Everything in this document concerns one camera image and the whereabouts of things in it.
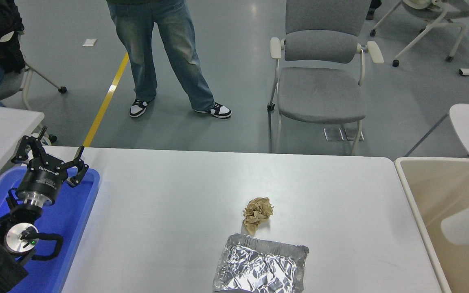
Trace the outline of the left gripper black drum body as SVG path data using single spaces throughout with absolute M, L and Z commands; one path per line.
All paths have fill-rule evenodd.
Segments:
M 29 195 L 43 195 L 47 202 L 56 202 L 63 182 L 68 178 L 68 172 L 60 168 L 63 163 L 57 158 L 48 158 L 46 162 L 40 158 L 32 159 L 16 190 L 17 198 L 25 201 Z

